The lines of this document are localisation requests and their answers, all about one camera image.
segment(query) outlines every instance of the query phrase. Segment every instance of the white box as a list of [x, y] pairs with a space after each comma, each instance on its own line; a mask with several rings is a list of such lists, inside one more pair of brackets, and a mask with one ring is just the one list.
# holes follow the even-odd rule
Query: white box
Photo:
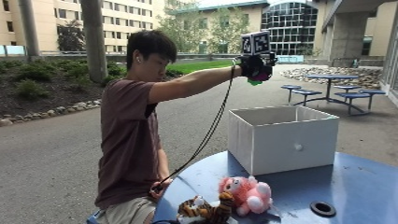
[[338, 120], [302, 105], [230, 110], [228, 150], [250, 175], [330, 165]]

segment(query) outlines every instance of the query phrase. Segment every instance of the brown t-shirt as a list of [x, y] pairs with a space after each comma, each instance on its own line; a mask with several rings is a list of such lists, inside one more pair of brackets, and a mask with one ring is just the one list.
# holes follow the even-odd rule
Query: brown t-shirt
[[124, 203], [148, 195], [158, 176], [158, 122], [148, 104], [153, 83], [109, 82], [101, 103], [102, 157], [96, 206]]

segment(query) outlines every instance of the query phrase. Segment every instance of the plush toy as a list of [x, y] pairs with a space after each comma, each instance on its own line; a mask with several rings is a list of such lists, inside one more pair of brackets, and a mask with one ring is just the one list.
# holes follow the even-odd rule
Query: plush toy
[[237, 214], [246, 216], [249, 212], [265, 212], [273, 205], [272, 188], [264, 182], [257, 182], [250, 175], [224, 177], [218, 183], [218, 192], [230, 192], [236, 199]]
[[208, 203], [201, 196], [196, 196], [181, 203], [177, 214], [180, 224], [226, 224], [233, 213], [234, 197], [230, 192], [222, 192], [218, 199]]

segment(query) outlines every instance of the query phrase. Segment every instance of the pillar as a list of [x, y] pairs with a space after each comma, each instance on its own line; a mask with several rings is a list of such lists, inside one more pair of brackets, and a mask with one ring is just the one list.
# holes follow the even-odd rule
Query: pillar
[[[359, 59], [369, 12], [337, 13], [334, 15], [330, 61], [337, 58]], [[351, 60], [334, 62], [334, 66], [349, 67]]]
[[32, 2], [31, 0], [19, 0], [19, 5], [25, 33], [27, 53], [28, 59], [31, 60], [31, 56], [40, 55]]
[[101, 2], [101, 0], [81, 1], [88, 73], [91, 80], [97, 83], [102, 82], [108, 73], [104, 54]]

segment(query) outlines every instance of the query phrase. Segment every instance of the blue bench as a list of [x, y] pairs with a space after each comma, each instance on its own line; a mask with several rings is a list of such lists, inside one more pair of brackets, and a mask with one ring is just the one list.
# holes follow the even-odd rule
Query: blue bench
[[292, 100], [292, 90], [298, 90], [301, 89], [301, 86], [295, 86], [295, 85], [284, 85], [281, 86], [282, 89], [289, 90], [289, 100], [288, 100], [288, 105], [290, 104], [290, 100]]
[[371, 98], [373, 98], [373, 95], [374, 94], [386, 95], [386, 92], [381, 91], [381, 90], [359, 90], [359, 92], [370, 95], [369, 110], [370, 110], [370, 107], [371, 107]]
[[370, 95], [367, 93], [361, 93], [361, 92], [337, 92], [335, 95], [345, 97], [345, 99], [349, 99], [349, 115], [353, 115], [353, 113], [350, 112], [351, 100], [357, 98], [370, 98]]
[[346, 93], [351, 90], [359, 89], [361, 86], [345, 86], [345, 85], [337, 85], [334, 86], [337, 89], [342, 89], [346, 91]]
[[302, 90], [302, 89], [293, 90], [293, 92], [303, 95], [303, 103], [302, 103], [303, 106], [306, 106], [306, 101], [307, 101], [309, 95], [317, 95], [317, 94], [322, 93], [321, 91], [309, 91], [309, 90]]

